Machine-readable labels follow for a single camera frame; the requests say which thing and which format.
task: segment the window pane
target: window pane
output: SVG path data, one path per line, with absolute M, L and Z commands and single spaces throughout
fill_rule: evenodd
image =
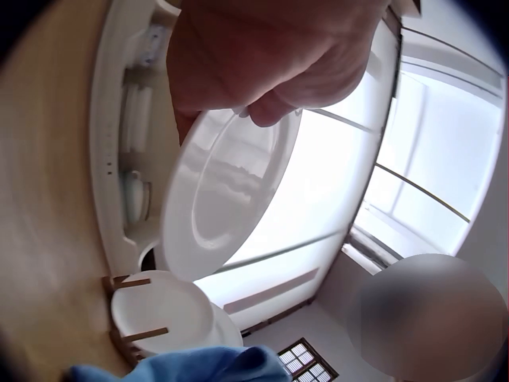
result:
M 330 381 L 330 375 L 329 373 L 327 373 L 326 371 L 324 371 L 322 374 L 320 374 L 317 379 L 320 381 L 320 382 L 328 382 Z
M 377 161 L 471 217 L 490 181 L 501 117 L 500 107 L 469 92 L 402 73 Z
M 380 131 L 390 103 L 397 55 L 397 41 L 381 21 L 373 38 L 367 71 L 359 86 L 343 101 L 324 109 Z
M 318 375 L 320 375 L 320 374 L 324 371 L 324 369 L 323 369 L 322 365 L 320 365 L 320 364 L 316 364 L 316 365 L 314 365 L 312 368 L 310 368 L 310 370 L 309 370 L 309 371 L 310 371 L 310 372 L 311 372 L 314 376 L 318 376 Z
M 402 257 L 440 252 L 438 248 L 423 240 L 387 213 L 367 203 L 361 206 L 354 224 Z
M 403 181 L 375 167 L 364 199 L 381 211 L 391 212 L 402 185 Z
M 290 162 L 272 202 L 227 263 L 346 228 L 369 180 L 378 142 L 375 134 L 304 110 Z
M 304 347 L 304 345 L 302 345 L 301 343 L 298 344 L 297 346 L 293 347 L 292 348 L 292 352 L 293 354 L 295 354 L 296 356 L 299 356 L 301 355 L 302 353 L 304 353 L 306 351 L 306 348 Z
M 455 250 L 468 226 L 459 216 L 408 184 L 403 185 L 393 216 L 446 254 Z
M 288 370 L 290 370 L 292 373 L 295 373 L 297 370 L 302 368 L 302 364 L 299 362 L 299 360 L 294 360 L 290 362 L 288 365 Z
M 426 86 L 400 73 L 398 97 L 391 105 L 394 114 L 387 121 L 377 162 L 403 176 L 417 142 L 425 99 Z
M 304 364 L 308 364 L 313 360 L 313 356 L 309 354 L 309 352 L 305 352 L 303 355 L 299 357 L 299 360 Z
M 314 377 L 308 371 L 299 377 L 299 382 L 311 382 Z
M 279 356 L 279 358 L 286 365 L 287 363 L 292 362 L 295 359 L 295 356 L 291 351 L 287 351 L 285 354 Z

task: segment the white dish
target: white dish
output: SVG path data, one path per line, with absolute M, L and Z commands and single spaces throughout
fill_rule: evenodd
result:
M 239 328 L 235 326 L 228 313 L 219 306 L 211 303 L 214 310 L 215 326 L 217 334 L 217 345 L 239 347 L 244 346 L 244 340 Z
M 118 289 L 111 299 L 111 315 L 122 336 L 168 328 L 167 334 L 134 341 L 148 355 L 196 347 L 210 336 L 214 311 L 201 289 L 162 270 L 139 272 L 125 281 L 145 278 L 151 283 Z
M 143 153 L 147 147 L 149 133 L 150 108 L 152 102 L 152 88 L 143 87 L 136 96 L 136 121 L 131 131 L 131 149 Z
M 130 225 L 136 224 L 142 218 L 145 192 L 146 187 L 138 171 L 130 171 L 124 175 L 126 215 Z
M 136 128 L 136 113 L 138 102 L 138 85 L 127 84 L 124 86 L 126 96 L 124 113 L 122 116 L 122 128 L 120 130 L 120 146 L 121 153 L 131 151 L 132 132 Z
M 301 113 L 260 128 L 233 110 L 199 115 L 166 189 L 161 241 L 170 271 L 195 281 L 232 257 L 260 221 L 290 160 Z

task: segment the stack of plates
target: stack of plates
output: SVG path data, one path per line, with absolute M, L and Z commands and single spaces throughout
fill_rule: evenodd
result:
M 147 278 L 150 284 L 119 289 L 111 300 L 112 317 L 122 336 L 169 330 L 134 342 L 146 357 L 195 347 L 243 346 L 228 314 L 196 285 L 162 270 L 140 272 L 125 281 Z

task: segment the wooden dowel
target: wooden dowel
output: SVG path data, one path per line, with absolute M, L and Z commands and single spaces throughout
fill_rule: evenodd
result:
M 163 334 L 166 334 L 166 333 L 169 333 L 168 328 L 159 328 L 156 330 L 150 330 L 148 332 L 133 334 L 132 336 L 122 337 L 122 341 L 133 342 L 133 341 L 142 340 L 144 338 L 162 336 Z
M 115 283 L 115 289 L 129 288 L 133 286 L 147 285 L 150 284 L 150 279 L 141 279 L 134 281 L 123 281 L 121 283 Z

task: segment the person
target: person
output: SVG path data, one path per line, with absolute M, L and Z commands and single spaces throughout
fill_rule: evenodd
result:
M 202 110 L 248 106 L 268 126 L 341 101 L 361 80 L 389 3 L 183 1 L 167 55 L 181 143 Z

